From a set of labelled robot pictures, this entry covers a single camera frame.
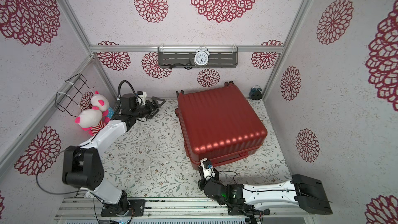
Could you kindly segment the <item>red hard-shell suitcase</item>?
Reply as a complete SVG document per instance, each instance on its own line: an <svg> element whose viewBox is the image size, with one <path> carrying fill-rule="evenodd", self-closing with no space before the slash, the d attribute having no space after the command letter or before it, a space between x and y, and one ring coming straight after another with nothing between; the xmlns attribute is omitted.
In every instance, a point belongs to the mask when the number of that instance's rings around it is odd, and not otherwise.
<svg viewBox="0 0 398 224"><path fill-rule="evenodd" d="M254 154L268 131L237 85L177 95L175 114L181 126L184 148L192 167L201 160L213 166L230 164Z"/></svg>

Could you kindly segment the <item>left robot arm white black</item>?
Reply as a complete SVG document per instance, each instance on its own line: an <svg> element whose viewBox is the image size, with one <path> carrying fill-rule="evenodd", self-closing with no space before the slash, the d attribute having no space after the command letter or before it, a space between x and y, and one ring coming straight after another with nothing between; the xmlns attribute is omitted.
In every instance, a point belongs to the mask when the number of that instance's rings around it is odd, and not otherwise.
<svg viewBox="0 0 398 224"><path fill-rule="evenodd" d="M133 216L134 208L127 193L106 179L101 155L137 121L152 119L165 102L155 96L146 99L144 91L118 94L117 106L108 124L89 140L62 151L63 183L87 190L103 204L104 211L110 216Z"/></svg>

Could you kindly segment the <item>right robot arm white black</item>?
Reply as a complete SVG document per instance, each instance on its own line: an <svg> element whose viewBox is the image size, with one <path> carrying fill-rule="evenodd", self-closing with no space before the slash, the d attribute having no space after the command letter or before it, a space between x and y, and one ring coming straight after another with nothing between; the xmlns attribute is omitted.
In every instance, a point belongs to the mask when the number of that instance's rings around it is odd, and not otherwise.
<svg viewBox="0 0 398 224"><path fill-rule="evenodd" d="M299 207L309 214L331 215L333 211L323 183L304 175L272 185L228 184L219 181L219 171L202 170L198 181L205 196L228 208L229 215L249 218L268 215L272 208Z"/></svg>

